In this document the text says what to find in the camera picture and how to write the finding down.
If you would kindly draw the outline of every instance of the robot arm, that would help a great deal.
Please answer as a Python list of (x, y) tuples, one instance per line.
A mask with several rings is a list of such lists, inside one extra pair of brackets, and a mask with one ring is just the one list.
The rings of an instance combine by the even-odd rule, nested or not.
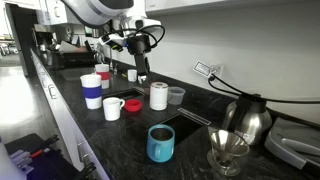
[[(157, 45), (159, 40), (151, 34), (162, 28), (160, 21), (147, 19), (144, 0), (62, 0), (85, 26), (99, 28), (110, 19), (119, 19), (124, 37), (115, 32), (99, 38), (101, 44), (122, 51), (127, 47), (134, 56), (138, 75), (145, 80), (149, 74), (149, 63), (146, 53)], [(155, 44), (150, 45), (151, 36)]]

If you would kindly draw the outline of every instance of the red cup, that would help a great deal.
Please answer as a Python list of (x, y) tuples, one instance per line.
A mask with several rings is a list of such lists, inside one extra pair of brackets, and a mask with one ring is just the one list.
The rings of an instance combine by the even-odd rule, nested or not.
[(129, 112), (137, 112), (141, 109), (142, 103), (137, 99), (129, 99), (126, 101), (124, 108)]

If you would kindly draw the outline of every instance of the stainless steel kettle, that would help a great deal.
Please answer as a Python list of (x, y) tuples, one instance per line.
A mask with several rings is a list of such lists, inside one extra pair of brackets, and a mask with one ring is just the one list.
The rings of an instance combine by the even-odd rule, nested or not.
[(227, 107), (222, 128), (243, 137), (250, 145), (257, 144), (272, 125), (266, 104), (260, 96), (240, 95)]

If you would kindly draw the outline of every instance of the paper cup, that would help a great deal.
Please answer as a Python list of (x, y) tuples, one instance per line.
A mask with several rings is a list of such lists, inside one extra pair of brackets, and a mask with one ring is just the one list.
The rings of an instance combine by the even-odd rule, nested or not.
[(128, 70), (128, 81), (130, 81), (130, 82), (137, 81), (137, 70), (135, 70), (135, 69)]
[(102, 106), (101, 76), (87, 74), (80, 77), (82, 91), (88, 109), (98, 109)]
[(95, 69), (96, 69), (96, 74), (101, 76), (102, 89), (109, 88), (109, 80), (110, 80), (109, 65), (96, 64)]

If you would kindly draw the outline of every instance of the red object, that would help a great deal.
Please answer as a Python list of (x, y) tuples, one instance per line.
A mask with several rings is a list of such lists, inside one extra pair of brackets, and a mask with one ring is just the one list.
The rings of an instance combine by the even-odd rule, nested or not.
[(42, 152), (43, 152), (43, 151), (42, 151), (42, 149), (41, 149), (41, 150), (39, 150), (39, 151), (31, 154), (31, 155), (30, 155), (30, 158), (35, 158), (35, 157), (39, 156)]
[(139, 111), (142, 107), (141, 101), (137, 99), (129, 99), (126, 101), (124, 108), (129, 112)]
[(109, 80), (110, 79), (109, 72), (96, 72), (96, 74), (99, 74), (101, 76), (101, 80)]

